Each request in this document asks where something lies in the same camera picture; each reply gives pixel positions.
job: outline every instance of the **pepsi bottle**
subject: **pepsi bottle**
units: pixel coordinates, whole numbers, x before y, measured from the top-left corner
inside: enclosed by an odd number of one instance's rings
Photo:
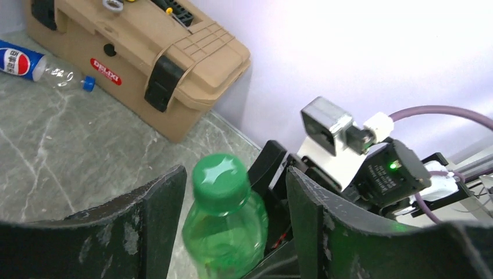
[[[95,79],[64,60],[0,40],[0,70],[61,91],[91,92]]]

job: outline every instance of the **red delixi label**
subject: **red delixi label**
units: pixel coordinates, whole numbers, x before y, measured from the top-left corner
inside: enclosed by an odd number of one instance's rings
[[[112,72],[110,69],[108,69],[105,65],[101,64],[96,59],[91,58],[91,65],[93,68],[95,68],[98,72],[102,73],[103,76],[111,80],[116,85],[122,84],[122,80],[120,79],[119,76],[117,76],[114,72]]]

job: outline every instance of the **toolbox latch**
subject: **toolbox latch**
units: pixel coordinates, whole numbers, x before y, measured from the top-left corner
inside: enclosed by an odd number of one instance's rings
[[[165,112],[184,73],[173,61],[161,56],[152,70],[144,99],[158,111]]]
[[[32,0],[31,14],[41,24],[56,31],[55,0]]]

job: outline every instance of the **green plastic bottle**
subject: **green plastic bottle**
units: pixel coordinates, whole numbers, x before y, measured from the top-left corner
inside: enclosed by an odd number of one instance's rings
[[[239,279],[263,258],[268,219],[241,161],[204,157],[192,172],[195,202],[181,232],[200,279]]]

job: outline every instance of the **black latch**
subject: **black latch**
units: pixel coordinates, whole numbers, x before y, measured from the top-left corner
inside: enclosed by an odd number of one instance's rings
[[[183,23],[183,25],[187,27],[192,25],[192,22],[194,21],[194,15],[192,15],[188,10],[186,10],[175,0],[152,0],[152,2],[154,2],[154,4],[156,4],[163,10],[166,10],[167,8],[172,8],[173,14],[176,16],[176,18],[179,19],[179,21]]]
[[[41,24],[56,31],[55,0],[32,0],[31,14]]]
[[[173,61],[166,56],[161,56],[152,70],[145,91],[145,100],[160,112],[165,112],[173,91],[184,73],[185,71]]]

